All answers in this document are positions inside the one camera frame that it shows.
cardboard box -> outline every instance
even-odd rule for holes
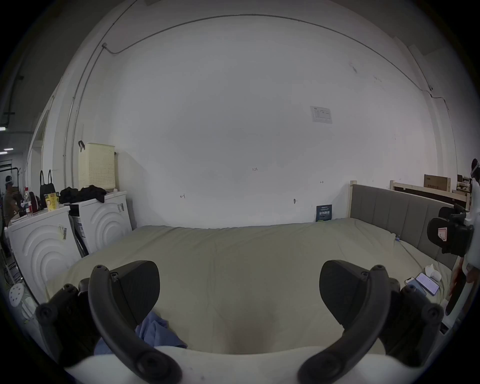
[[[433,188],[441,191],[451,192],[451,180],[449,177],[425,175],[423,177],[423,186],[425,188]]]

label sticker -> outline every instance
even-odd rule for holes
[[[67,229],[63,225],[59,225],[59,234],[60,234],[60,239],[62,240],[67,239]]]
[[[442,239],[442,241],[447,241],[447,228],[438,228],[438,237]]]
[[[86,237],[82,223],[78,223],[78,230],[80,231],[80,236]]]

laundry basket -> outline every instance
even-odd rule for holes
[[[78,142],[78,184],[103,189],[115,188],[115,147],[98,143]]]

mattress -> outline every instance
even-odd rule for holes
[[[160,273],[153,310],[190,349],[250,354],[327,347],[343,332],[318,288],[323,263],[333,259],[367,269],[383,264],[401,286],[433,264],[442,280],[437,294],[427,296],[437,303],[450,284],[443,264],[385,229],[346,218],[225,229],[142,227],[49,281],[47,296],[66,283],[77,286],[97,264],[114,269],[151,260]]]

person wearing headset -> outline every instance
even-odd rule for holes
[[[13,181],[9,175],[5,178],[5,194],[3,195],[3,216],[5,217],[5,225],[8,226],[10,220],[20,211],[17,202],[13,198]]]

